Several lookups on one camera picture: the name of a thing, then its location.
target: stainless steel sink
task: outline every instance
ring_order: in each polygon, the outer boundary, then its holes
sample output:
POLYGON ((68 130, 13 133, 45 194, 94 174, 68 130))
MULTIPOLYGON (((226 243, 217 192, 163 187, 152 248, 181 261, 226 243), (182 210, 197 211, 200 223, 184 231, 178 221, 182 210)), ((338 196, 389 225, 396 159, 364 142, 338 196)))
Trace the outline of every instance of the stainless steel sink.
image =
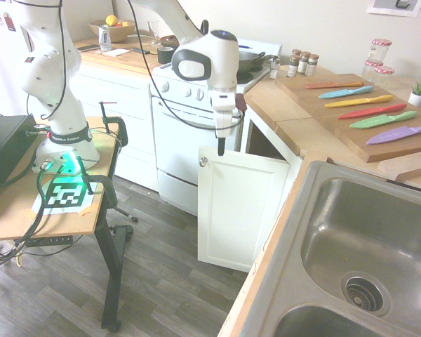
POLYGON ((421 192, 313 163, 242 336, 421 336, 421 192))

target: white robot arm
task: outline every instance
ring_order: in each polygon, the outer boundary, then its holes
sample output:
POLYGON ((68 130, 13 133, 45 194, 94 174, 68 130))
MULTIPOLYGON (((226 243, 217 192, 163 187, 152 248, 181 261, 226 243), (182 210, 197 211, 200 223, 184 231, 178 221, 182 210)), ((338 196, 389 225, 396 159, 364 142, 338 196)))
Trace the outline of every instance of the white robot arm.
MULTIPOLYGON (((236 106, 239 67, 236 37, 221 30, 203 35, 177 0, 131 1, 158 13, 180 41, 172 58, 175 73, 186 81, 207 80, 222 155, 236 106)), ((38 147, 35 169, 49 157, 62 159, 72 153, 85 159, 84 166, 88 169, 98 162, 100 155, 93 145, 81 103, 69 88, 69 80, 79 70, 81 56, 67 31, 62 0, 13 2, 18 7, 20 24, 29 32, 35 47, 21 64, 18 81, 26 92, 39 100, 50 124, 47 139, 38 147)), ((57 160, 51 173, 62 163, 57 160)))

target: colorful knife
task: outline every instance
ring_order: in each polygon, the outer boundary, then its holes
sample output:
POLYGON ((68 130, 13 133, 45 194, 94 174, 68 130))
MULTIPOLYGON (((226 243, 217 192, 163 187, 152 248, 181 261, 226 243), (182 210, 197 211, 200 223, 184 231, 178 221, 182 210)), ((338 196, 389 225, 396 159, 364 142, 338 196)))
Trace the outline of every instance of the colorful knife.
POLYGON ((349 90, 349 89, 343 89, 343 90, 337 90, 337 91, 331 91, 330 93, 323 93, 318 98, 337 98, 337 97, 345 97, 350 95, 359 95, 361 93, 369 93, 373 90, 373 86, 362 86, 361 88, 349 90))
POLYGON ((413 136, 421 133, 421 126, 419 128, 409 128, 408 126, 402 126, 401 128, 394 128, 393 130, 388 130, 378 135, 370 138, 366 144, 382 144, 392 142, 393 140, 398 140, 408 136, 413 136))
POLYGON ((326 88, 342 88, 343 86, 363 86, 363 82, 321 82, 321 83, 307 83, 304 85, 307 89, 326 89, 326 88))
POLYGON ((380 116, 371 117, 364 119, 363 121, 356 121, 351 124, 350 128, 374 128, 375 126, 384 125, 388 123, 393 123, 394 121, 406 121, 407 119, 412 119, 416 116, 416 111, 406 111, 397 116, 387 116, 386 114, 381 114, 380 116))
POLYGON ((357 117, 364 117, 370 116, 372 114, 381 114, 383 112, 396 112, 405 108, 407 104, 400 103, 400 104, 393 104, 388 107, 371 107, 370 109, 364 110, 357 110, 353 112, 349 112, 347 114, 342 114, 338 119, 348 119, 348 118, 357 118, 357 117))
POLYGON ((339 102, 325 104, 325 107, 350 107, 351 105, 360 105, 368 103, 382 103, 388 102, 394 96, 393 95, 382 95, 374 98, 357 98, 356 100, 341 100, 339 102))

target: kitchen counter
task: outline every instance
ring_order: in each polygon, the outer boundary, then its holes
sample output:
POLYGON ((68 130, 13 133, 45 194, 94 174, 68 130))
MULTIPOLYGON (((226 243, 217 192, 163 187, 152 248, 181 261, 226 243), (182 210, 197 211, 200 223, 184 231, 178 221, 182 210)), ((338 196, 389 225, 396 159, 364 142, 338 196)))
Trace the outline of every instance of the kitchen counter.
MULTIPOLYGON (((287 69, 288 66, 282 66, 279 70, 279 76, 286 77, 287 69)), ((333 73, 318 66, 315 76, 330 74, 333 73)), ((410 88, 414 83, 414 79, 393 76, 386 90, 403 100, 407 100, 410 95, 410 88)), ((265 77, 245 94, 245 101, 295 155, 304 157, 304 161, 276 224, 253 264, 218 337, 239 336, 305 178, 307 167, 312 161, 329 161, 379 178, 387 178, 383 172, 378 170, 378 161, 366 163, 357 157, 346 145, 286 95, 275 84, 275 80, 265 77)), ((421 188, 421 174, 410 176, 399 182, 421 188)))
MULTIPOLYGON (((141 36, 142 45, 144 50, 149 51, 153 54, 146 55, 147 63, 149 66, 150 71, 153 68, 158 67, 161 65, 157 62, 157 47, 153 47, 151 45, 151 38, 146 36, 141 36)), ((83 41, 75 42, 75 47, 82 47, 87 46, 90 44, 98 44, 98 37, 93 37, 90 39, 86 39, 83 41)), ((124 42, 120 44, 112 44, 112 50, 114 49, 129 49, 137 47, 140 48, 139 39, 137 37, 128 37, 124 42)), ((147 67, 145 66, 145 62, 143 60, 143 56, 141 53, 136 53, 135 51, 130 51, 129 53, 125 53, 119 55, 117 57, 106 56, 100 52, 101 50, 95 51, 86 51, 81 53, 81 59, 89 62, 98 63, 101 65, 108 65, 110 67, 120 68, 124 70, 130 70, 132 72, 138 72, 141 74, 148 74, 147 67)))

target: sink drain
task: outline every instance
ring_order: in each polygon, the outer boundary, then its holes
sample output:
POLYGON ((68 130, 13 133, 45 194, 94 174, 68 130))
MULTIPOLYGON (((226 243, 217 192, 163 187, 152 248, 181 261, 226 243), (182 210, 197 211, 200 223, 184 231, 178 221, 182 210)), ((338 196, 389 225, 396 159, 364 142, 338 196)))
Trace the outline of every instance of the sink drain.
POLYGON ((379 281, 360 272, 348 274, 342 282, 342 290, 349 303, 376 316, 389 308, 387 292, 379 281))

